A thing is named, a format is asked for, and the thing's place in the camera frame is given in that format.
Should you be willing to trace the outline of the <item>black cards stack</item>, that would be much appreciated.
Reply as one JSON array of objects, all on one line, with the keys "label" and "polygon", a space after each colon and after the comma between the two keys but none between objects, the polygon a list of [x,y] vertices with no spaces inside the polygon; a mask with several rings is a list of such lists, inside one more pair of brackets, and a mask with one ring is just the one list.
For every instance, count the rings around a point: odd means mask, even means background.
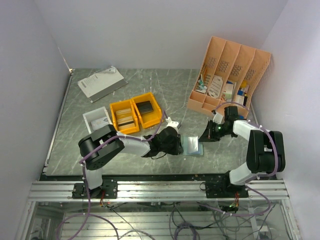
[{"label": "black cards stack", "polygon": [[136,106],[137,106],[137,111],[140,115],[145,115],[148,113],[152,113],[154,111],[152,103],[149,100],[138,102],[136,103]]}]

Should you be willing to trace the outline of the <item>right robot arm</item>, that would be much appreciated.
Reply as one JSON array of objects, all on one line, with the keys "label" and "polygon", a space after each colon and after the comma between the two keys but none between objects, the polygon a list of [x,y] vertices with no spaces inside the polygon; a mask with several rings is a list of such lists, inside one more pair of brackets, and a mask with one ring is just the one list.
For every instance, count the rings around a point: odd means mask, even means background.
[{"label": "right robot arm", "polygon": [[204,191],[208,198],[231,198],[239,194],[246,197],[245,184],[259,177],[272,177],[285,169],[283,134],[270,131],[241,117],[236,106],[224,108],[224,114],[213,110],[213,119],[207,122],[201,143],[219,142],[225,136],[242,137],[248,142],[246,160],[241,166],[218,175],[206,182]]}]

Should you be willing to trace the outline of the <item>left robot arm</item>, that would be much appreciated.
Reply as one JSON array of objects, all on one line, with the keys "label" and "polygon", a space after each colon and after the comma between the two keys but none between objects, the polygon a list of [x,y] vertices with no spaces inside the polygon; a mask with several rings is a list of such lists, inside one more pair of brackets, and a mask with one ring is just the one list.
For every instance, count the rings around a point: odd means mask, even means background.
[{"label": "left robot arm", "polygon": [[118,154],[131,154],[141,158],[153,158],[159,153],[177,156],[183,153],[181,135],[176,126],[168,125],[159,133],[132,136],[106,125],[87,135],[78,142],[82,159],[84,192],[91,198],[98,198],[103,187],[102,168]]}]

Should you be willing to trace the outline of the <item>gold cards stack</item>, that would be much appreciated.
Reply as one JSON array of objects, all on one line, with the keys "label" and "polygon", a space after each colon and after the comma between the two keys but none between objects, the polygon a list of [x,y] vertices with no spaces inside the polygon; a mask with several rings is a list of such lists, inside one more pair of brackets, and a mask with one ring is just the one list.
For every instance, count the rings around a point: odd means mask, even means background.
[{"label": "gold cards stack", "polygon": [[130,108],[118,110],[115,112],[116,123],[120,131],[135,127],[132,110]]}]

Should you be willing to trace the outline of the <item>silver VIP cards stack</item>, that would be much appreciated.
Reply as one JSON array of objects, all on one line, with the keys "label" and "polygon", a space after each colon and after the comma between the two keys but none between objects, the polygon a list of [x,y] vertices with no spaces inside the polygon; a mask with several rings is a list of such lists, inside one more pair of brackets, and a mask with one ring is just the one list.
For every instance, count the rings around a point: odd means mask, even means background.
[{"label": "silver VIP cards stack", "polygon": [[91,126],[92,126],[93,131],[97,131],[97,130],[99,130],[109,124],[110,124],[110,122],[107,117],[101,117],[99,119],[95,119],[95,120],[91,121]]}]

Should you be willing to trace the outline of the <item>white oval paint palette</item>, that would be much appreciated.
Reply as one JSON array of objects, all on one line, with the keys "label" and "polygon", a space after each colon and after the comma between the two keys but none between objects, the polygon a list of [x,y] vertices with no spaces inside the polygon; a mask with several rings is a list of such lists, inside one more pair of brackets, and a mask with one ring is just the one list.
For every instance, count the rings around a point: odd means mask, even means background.
[{"label": "white oval paint palette", "polygon": [[207,94],[210,97],[218,98],[220,96],[221,90],[223,86],[223,78],[218,75],[214,75],[210,86],[208,87]]}]

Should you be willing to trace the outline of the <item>right yellow bin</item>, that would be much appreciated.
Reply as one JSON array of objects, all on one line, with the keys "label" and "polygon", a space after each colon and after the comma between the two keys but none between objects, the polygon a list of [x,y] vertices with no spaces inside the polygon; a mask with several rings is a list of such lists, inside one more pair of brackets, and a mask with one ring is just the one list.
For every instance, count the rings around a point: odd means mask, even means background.
[{"label": "right yellow bin", "polygon": [[148,129],[161,122],[162,110],[152,92],[135,96],[131,100],[143,129]]}]

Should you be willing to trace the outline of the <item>yellow bin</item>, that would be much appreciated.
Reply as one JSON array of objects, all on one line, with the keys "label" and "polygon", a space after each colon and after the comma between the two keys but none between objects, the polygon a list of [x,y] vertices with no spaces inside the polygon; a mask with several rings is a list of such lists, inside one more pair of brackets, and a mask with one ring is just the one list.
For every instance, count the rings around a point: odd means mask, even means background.
[{"label": "yellow bin", "polygon": [[143,129],[148,129],[161,122],[162,110],[152,92],[135,96],[131,100]]},{"label": "yellow bin", "polygon": [[123,134],[134,134],[140,131],[138,116],[131,99],[113,102],[109,105],[115,129]]}]

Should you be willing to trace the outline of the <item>red white box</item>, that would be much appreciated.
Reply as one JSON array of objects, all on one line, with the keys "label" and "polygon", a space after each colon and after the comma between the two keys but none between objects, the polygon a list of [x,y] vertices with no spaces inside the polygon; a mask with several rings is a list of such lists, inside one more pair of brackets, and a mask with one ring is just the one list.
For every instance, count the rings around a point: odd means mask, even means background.
[{"label": "red white box", "polygon": [[230,101],[233,98],[234,90],[235,90],[236,84],[233,82],[228,81],[223,89],[222,92],[222,98],[225,101]]}]

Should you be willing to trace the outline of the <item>blue white box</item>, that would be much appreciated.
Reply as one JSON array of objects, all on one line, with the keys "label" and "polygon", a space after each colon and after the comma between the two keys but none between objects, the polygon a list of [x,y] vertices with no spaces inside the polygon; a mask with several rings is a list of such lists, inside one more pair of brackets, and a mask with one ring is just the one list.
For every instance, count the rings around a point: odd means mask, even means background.
[{"label": "blue white box", "polygon": [[249,85],[246,87],[240,87],[236,96],[235,96],[235,102],[242,105],[246,106],[247,100],[248,100],[248,90],[249,90]]}]

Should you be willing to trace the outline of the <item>left yellow bin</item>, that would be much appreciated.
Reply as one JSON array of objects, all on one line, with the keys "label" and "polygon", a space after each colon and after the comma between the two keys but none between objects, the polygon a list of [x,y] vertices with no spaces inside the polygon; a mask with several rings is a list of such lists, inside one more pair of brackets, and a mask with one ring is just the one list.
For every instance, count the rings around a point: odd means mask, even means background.
[{"label": "left yellow bin", "polygon": [[109,105],[115,129],[123,134],[134,134],[140,131],[138,116],[131,99],[113,102]]}]

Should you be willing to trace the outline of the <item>orange file organizer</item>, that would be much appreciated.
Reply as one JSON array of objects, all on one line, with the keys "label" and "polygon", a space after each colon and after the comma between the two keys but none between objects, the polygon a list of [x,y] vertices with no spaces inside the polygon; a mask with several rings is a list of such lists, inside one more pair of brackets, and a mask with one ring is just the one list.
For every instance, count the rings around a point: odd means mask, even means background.
[{"label": "orange file organizer", "polygon": [[[219,37],[211,37],[199,74],[189,95],[187,108],[211,116],[213,111],[223,115],[225,107],[234,105],[239,114],[246,118],[249,114],[253,93],[267,70],[271,53]],[[208,88],[214,75],[223,79],[218,98],[208,95]],[[222,98],[227,82],[235,83],[232,100]],[[235,102],[238,90],[249,85],[246,106]]]}]

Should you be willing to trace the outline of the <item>white bin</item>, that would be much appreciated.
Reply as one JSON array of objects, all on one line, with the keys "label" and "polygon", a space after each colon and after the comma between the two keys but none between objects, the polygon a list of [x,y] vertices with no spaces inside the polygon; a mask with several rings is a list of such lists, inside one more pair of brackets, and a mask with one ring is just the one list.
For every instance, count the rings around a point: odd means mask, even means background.
[{"label": "white bin", "polygon": [[82,116],[87,130],[90,134],[101,129],[106,125],[113,124],[112,120],[109,117],[108,111],[104,106],[86,112]]}]

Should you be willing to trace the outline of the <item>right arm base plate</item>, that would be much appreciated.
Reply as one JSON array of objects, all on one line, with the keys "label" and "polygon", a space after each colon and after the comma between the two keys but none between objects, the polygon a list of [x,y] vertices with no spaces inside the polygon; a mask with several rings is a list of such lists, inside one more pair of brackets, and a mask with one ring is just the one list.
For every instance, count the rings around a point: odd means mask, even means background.
[{"label": "right arm base plate", "polygon": [[200,185],[207,199],[247,198],[249,196],[245,185],[231,184],[230,178],[225,174],[212,174]]}]

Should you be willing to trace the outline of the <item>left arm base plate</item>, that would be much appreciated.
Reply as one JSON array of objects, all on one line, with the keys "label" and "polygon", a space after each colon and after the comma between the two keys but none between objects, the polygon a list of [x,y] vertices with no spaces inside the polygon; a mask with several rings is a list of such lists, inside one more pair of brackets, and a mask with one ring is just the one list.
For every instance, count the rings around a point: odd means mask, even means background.
[{"label": "left arm base plate", "polygon": [[75,183],[72,190],[72,199],[87,199],[88,193],[91,199],[116,199],[118,195],[118,183],[113,179],[102,181],[102,185],[87,191],[84,183]]}]

